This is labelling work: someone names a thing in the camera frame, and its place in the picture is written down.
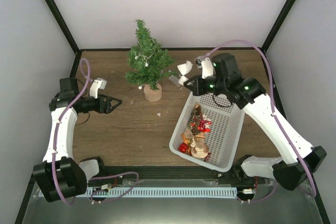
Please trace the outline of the white perforated plastic basket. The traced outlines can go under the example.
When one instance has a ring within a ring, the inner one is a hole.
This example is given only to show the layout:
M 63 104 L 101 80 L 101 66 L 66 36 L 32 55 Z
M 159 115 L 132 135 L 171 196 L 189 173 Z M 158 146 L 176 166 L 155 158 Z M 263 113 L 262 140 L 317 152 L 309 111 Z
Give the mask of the white perforated plastic basket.
M 211 131 L 205 134 L 205 143 L 211 153 L 206 161 L 183 154 L 178 149 L 183 143 L 182 133 L 197 104 L 201 106 L 203 114 L 212 122 L 209 126 Z M 237 105 L 231 105 L 225 95 L 221 94 L 213 100 L 211 93 L 203 96 L 193 96 L 190 93 L 170 139 L 169 148 L 172 153 L 183 159 L 225 173 L 232 167 L 244 116 L 244 112 Z

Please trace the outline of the white ribbon bow ornament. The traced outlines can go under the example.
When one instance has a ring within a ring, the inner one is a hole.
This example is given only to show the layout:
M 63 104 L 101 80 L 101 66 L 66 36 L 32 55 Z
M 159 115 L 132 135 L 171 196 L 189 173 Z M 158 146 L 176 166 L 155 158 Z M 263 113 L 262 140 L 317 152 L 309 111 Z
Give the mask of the white ribbon bow ornament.
M 190 61 L 186 61 L 186 63 L 177 65 L 177 69 L 180 72 L 179 84 L 184 85 L 184 83 L 188 80 L 186 75 L 192 70 L 193 64 Z

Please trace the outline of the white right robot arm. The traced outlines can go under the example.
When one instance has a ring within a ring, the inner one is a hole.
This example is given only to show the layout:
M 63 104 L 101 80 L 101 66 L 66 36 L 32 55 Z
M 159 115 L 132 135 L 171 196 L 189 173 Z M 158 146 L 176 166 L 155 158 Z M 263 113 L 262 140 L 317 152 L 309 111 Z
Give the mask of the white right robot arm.
M 305 140 L 274 106 L 274 100 L 255 78 L 243 78 L 236 58 L 223 53 L 212 58 L 195 60 L 202 74 L 186 78 L 192 68 L 186 63 L 181 70 L 179 84 L 193 95 L 225 95 L 229 102 L 249 115 L 264 131 L 278 150 L 278 158 L 261 158 L 247 155 L 233 170 L 233 177 L 244 184 L 251 177 L 274 179 L 286 190 L 294 190 L 308 180 L 315 190 L 313 173 L 327 153 L 322 146 L 314 147 Z

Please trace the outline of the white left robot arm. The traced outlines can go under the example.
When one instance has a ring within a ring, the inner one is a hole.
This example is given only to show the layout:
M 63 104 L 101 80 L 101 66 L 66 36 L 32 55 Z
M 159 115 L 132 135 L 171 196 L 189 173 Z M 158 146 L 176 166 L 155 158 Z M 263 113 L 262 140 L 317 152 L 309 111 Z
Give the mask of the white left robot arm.
M 107 178 L 107 170 L 101 157 L 91 157 L 76 163 L 73 157 L 73 137 L 76 121 L 80 113 L 97 112 L 109 114 L 122 101 L 99 94 L 106 87 L 102 78 L 93 80 L 89 95 L 83 97 L 76 78 L 60 79 L 60 91 L 51 100 L 52 127 L 47 152 L 42 163 L 33 168 L 33 177 L 44 198 L 54 202 L 82 195 L 87 190 L 89 180 L 102 184 Z

